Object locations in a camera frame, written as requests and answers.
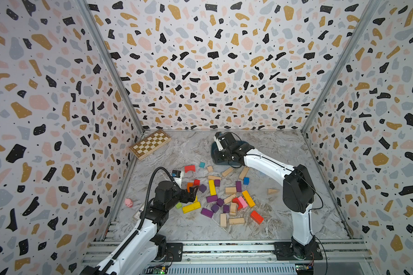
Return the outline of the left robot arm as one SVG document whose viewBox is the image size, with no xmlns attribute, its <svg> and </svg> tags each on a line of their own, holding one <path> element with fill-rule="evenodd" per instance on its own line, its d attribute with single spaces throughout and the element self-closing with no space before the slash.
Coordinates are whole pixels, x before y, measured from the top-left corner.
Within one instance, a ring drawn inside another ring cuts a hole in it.
<svg viewBox="0 0 413 275">
<path fill-rule="evenodd" d="M 198 186 L 182 189 L 167 169 L 151 174 L 143 212 L 134 229 L 97 266 L 86 266 L 82 275 L 139 275 L 153 261 L 168 258 L 166 237 L 158 232 L 178 203 L 195 202 Z"/>
</svg>

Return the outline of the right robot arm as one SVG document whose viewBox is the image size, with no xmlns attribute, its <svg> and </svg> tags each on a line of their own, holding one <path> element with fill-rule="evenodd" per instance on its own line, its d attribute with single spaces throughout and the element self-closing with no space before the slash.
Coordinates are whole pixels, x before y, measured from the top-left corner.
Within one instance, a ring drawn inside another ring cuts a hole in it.
<svg viewBox="0 0 413 275">
<path fill-rule="evenodd" d="M 211 157 L 216 165 L 256 169 L 282 186 L 283 203 L 291 211 L 293 221 L 291 253 L 298 260 L 310 259 L 317 243 L 311 223 L 315 188 L 307 168 L 275 160 L 232 132 L 215 133 Z"/>
</svg>

